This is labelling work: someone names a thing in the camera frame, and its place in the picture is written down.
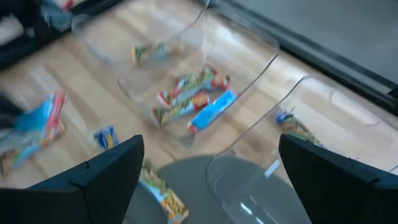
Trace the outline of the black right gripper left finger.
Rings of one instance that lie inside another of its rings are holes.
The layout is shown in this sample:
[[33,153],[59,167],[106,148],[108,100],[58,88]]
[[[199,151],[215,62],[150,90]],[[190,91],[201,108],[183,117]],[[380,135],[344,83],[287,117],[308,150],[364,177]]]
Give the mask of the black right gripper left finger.
[[1,224],[121,223],[144,158],[142,135],[26,189],[1,189]]

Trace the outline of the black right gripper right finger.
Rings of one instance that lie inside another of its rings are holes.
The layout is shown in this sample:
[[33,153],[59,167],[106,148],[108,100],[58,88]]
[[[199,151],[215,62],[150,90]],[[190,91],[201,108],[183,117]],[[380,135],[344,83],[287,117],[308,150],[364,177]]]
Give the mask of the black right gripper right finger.
[[279,139],[286,173],[312,223],[397,224],[397,176],[291,134]]

